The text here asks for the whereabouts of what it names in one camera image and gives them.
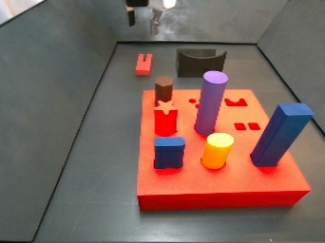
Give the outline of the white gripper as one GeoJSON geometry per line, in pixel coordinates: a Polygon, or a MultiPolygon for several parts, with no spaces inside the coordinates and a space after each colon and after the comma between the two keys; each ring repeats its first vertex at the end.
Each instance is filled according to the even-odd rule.
{"type": "Polygon", "coordinates": [[[135,10],[131,7],[148,7],[152,9],[152,18],[150,19],[151,35],[159,34],[160,18],[163,12],[159,9],[173,9],[177,5],[177,0],[126,0],[128,26],[136,23],[135,10]]]}

